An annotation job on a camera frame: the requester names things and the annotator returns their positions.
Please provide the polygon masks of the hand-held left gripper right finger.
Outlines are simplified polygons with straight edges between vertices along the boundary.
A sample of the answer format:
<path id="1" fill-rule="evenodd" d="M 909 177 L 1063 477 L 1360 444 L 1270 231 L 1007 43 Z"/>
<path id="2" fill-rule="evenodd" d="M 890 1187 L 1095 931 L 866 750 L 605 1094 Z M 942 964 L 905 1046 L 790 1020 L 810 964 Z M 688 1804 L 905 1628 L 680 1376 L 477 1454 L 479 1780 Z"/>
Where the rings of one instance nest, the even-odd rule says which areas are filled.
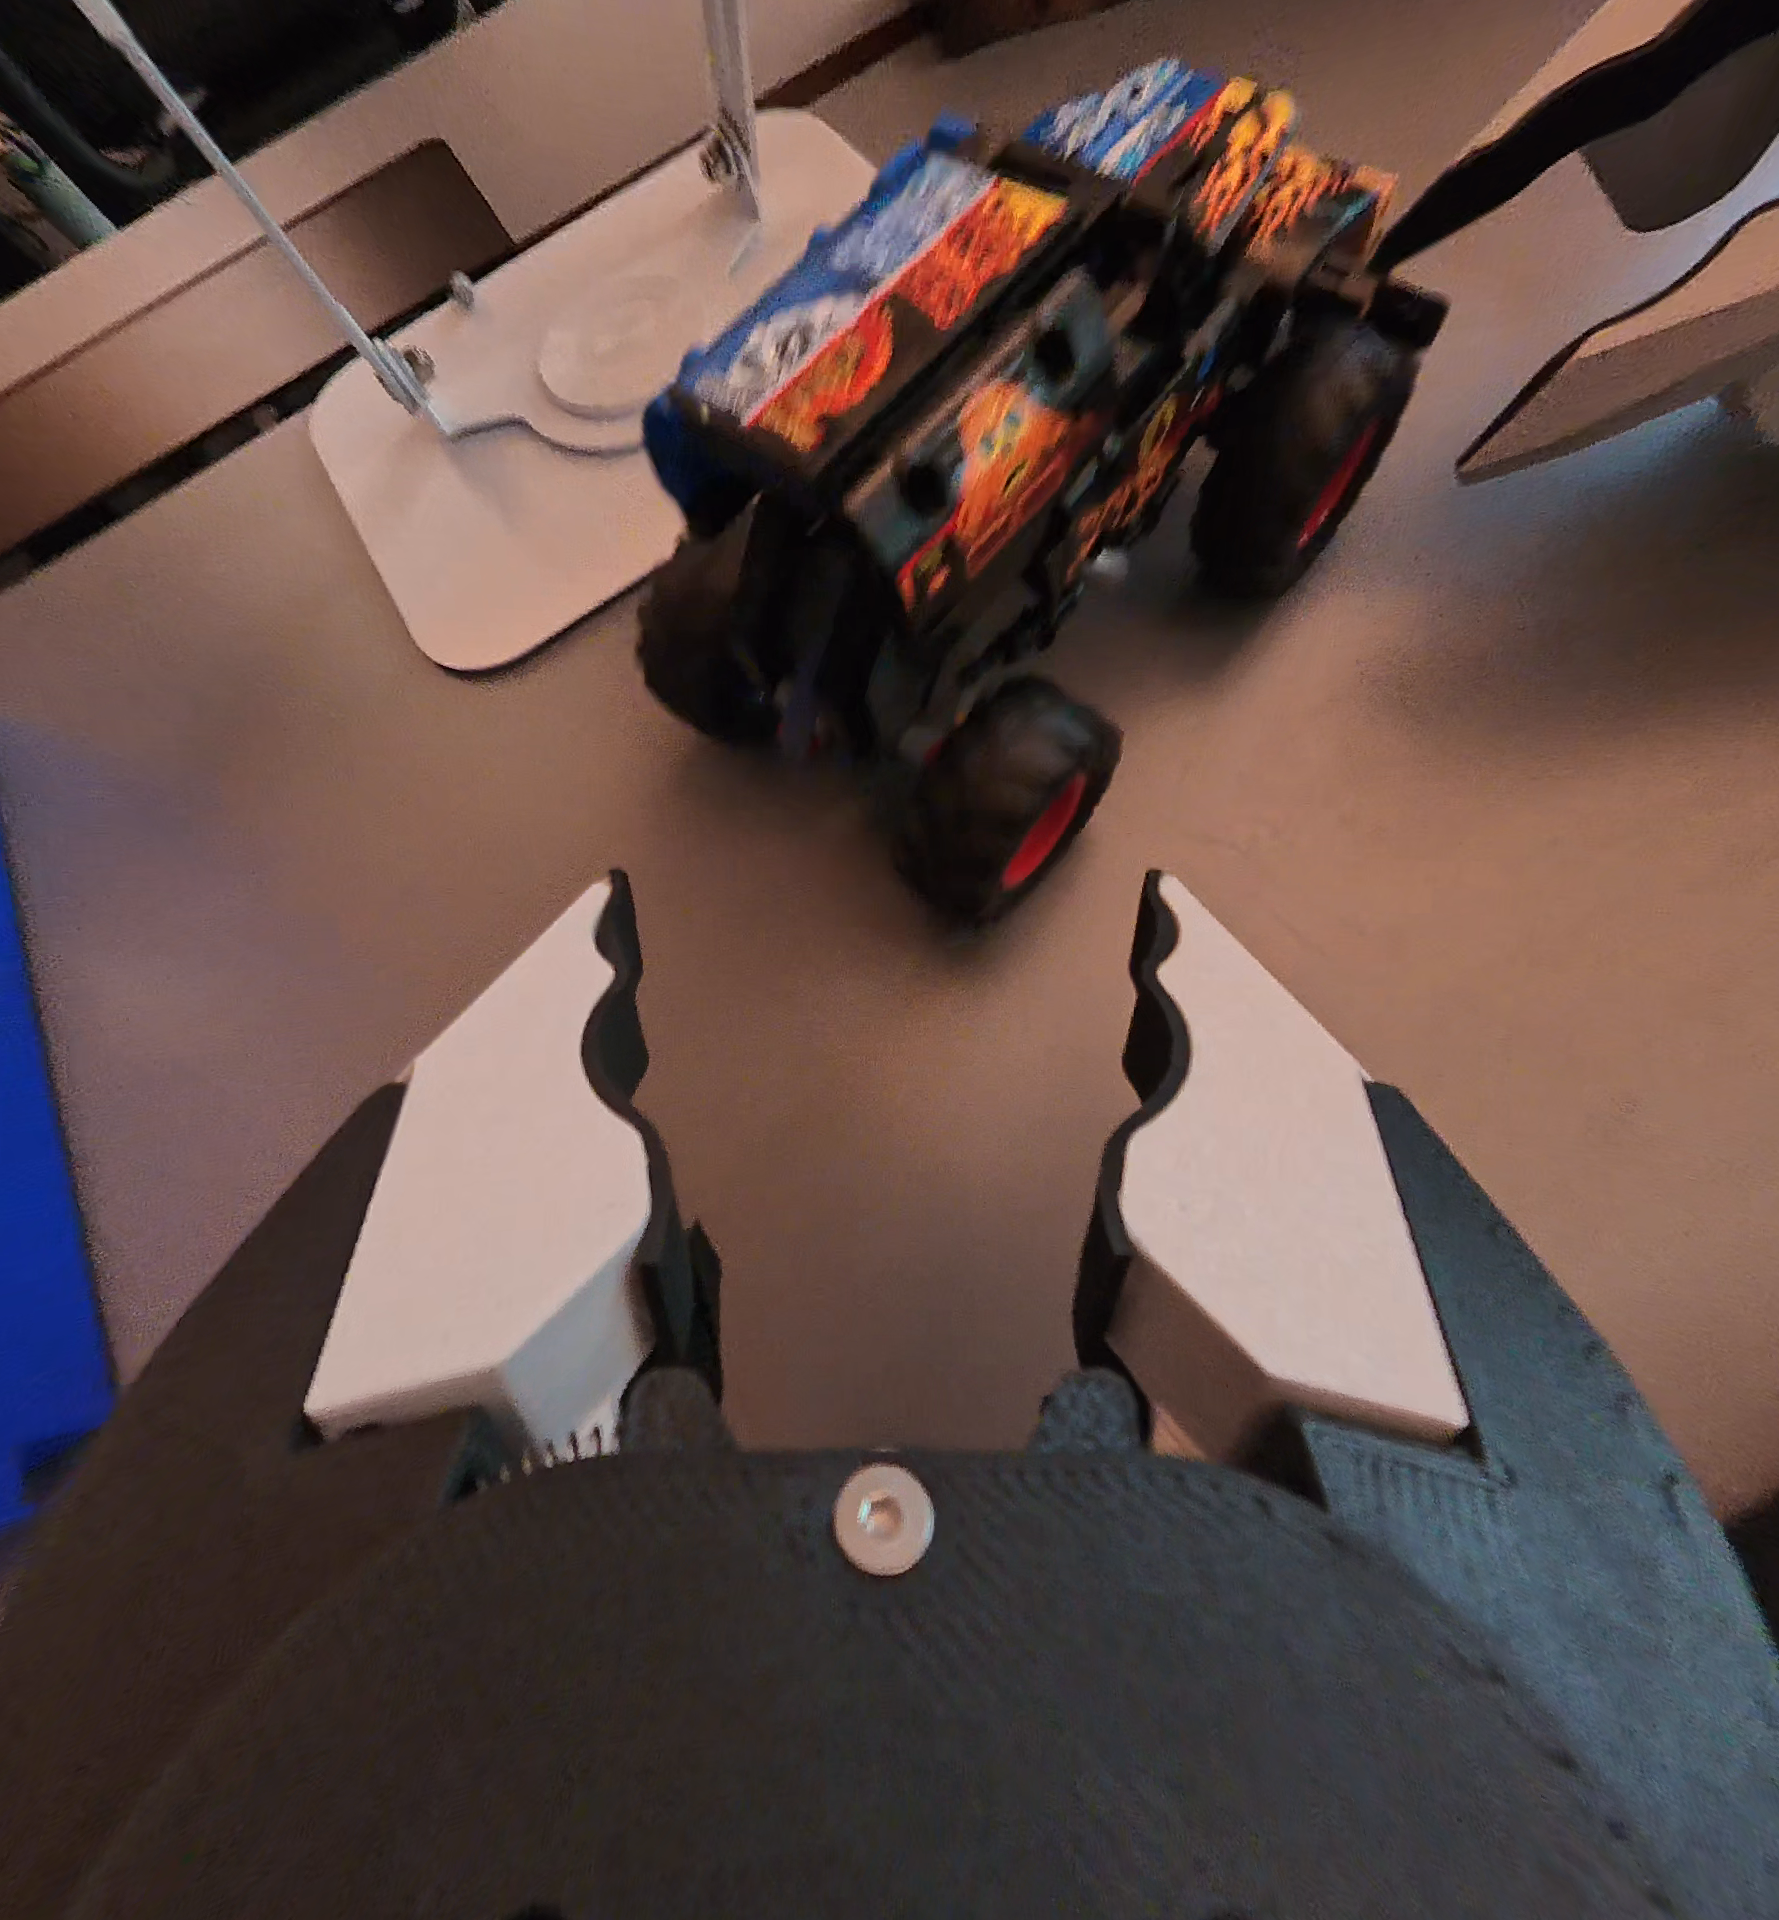
<path id="1" fill-rule="evenodd" d="M 1127 931 L 1127 1120 L 1099 1146 L 1068 1353 L 1152 1454 L 1261 1462 L 1291 1419 L 1400 1448 L 1471 1428 L 1372 1083 L 1163 868 Z"/>

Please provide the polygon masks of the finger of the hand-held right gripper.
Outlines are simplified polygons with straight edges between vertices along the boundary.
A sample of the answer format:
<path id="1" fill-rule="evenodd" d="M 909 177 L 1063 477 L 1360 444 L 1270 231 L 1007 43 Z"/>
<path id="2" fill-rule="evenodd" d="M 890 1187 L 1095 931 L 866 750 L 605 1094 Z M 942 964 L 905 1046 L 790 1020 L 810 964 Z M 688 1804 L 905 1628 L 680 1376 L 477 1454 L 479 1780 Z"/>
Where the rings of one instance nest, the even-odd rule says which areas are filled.
<path id="1" fill-rule="evenodd" d="M 1555 465 L 1710 395 L 1779 444 L 1779 196 L 1748 205 L 1667 287 L 1557 346 L 1457 451 L 1457 479 Z"/>
<path id="2" fill-rule="evenodd" d="M 1482 226 L 1564 152 L 1617 226 L 1657 231 L 1723 205 L 1779 140 L 1779 0 L 1690 0 L 1665 29 L 1502 109 L 1376 238 L 1376 272 Z"/>

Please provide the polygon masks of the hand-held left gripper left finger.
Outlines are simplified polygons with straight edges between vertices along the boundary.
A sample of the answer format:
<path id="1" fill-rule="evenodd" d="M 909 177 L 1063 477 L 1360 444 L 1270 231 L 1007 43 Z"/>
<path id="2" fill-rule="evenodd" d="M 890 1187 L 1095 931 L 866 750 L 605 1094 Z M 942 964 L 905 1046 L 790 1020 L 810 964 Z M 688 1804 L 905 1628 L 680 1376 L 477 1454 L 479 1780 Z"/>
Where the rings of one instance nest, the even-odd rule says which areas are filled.
<path id="1" fill-rule="evenodd" d="M 605 1462 L 641 1373 L 719 1385 L 716 1258 L 634 1105 L 634 996 L 609 868 L 419 1046 L 303 1376 L 325 1448 L 479 1419 L 506 1462 Z"/>

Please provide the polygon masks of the flame-printed toy monster truck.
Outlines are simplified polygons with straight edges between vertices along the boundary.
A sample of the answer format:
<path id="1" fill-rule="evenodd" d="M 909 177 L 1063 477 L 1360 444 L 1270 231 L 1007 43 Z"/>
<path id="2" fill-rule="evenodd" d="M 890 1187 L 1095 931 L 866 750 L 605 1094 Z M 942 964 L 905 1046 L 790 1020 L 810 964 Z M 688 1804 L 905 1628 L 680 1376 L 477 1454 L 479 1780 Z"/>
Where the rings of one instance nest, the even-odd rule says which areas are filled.
<path id="1" fill-rule="evenodd" d="M 1454 312 L 1376 272 L 1382 205 L 1291 89 L 1190 61 L 1017 133 L 936 117 L 641 410 L 688 520 L 641 688 L 716 741 L 854 762 L 928 912 L 999 927 L 1126 762 L 1033 657 L 1190 451 L 1190 554 L 1239 604 L 1376 477 Z"/>

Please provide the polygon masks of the grey desk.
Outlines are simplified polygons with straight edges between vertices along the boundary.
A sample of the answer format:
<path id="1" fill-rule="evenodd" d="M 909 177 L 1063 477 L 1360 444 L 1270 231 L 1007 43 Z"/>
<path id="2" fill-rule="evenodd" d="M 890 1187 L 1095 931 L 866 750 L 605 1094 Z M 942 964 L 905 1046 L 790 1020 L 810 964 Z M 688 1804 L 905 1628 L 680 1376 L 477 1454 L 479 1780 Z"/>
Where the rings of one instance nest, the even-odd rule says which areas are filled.
<path id="1" fill-rule="evenodd" d="M 1779 444 L 1665 417 L 1457 488 L 1471 432 L 1737 209 L 1582 158 L 1415 263 L 1454 302 L 1313 584 L 1231 614 L 1190 505 L 1056 680 L 1126 721 L 990 931 L 854 777 L 680 731 L 634 598 L 506 680 L 403 636 L 287 422 L 0 589 L 0 797 L 114 1365 L 592 879 L 719 1248 L 742 1448 L 1017 1448 L 1127 1106 L 1127 917 L 1182 879 L 1457 1146 L 1710 1510 L 1779 1491 Z"/>

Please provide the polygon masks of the white book stand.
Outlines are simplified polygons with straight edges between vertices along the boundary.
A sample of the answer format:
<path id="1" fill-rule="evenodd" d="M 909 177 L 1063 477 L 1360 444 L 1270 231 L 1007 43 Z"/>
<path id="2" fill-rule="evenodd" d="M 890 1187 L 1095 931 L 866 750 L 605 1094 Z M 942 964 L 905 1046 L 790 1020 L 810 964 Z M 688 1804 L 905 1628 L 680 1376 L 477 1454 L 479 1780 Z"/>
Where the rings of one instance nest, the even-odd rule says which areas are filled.
<path id="1" fill-rule="evenodd" d="M 303 441 L 406 639 L 444 668 L 506 668 L 545 652 L 680 546 L 641 410 L 876 177 L 800 109 L 756 133 L 751 6 L 709 0 L 716 109 L 689 158 L 648 164 L 486 278 L 454 278 L 444 303 L 385 346 L 267 219 L 129 25 L 86 0 L 80 12 L 188 133 L 397 404 L 385 417 L 355 404 L 355 372 L 338 372 L 303 410 Z"/>

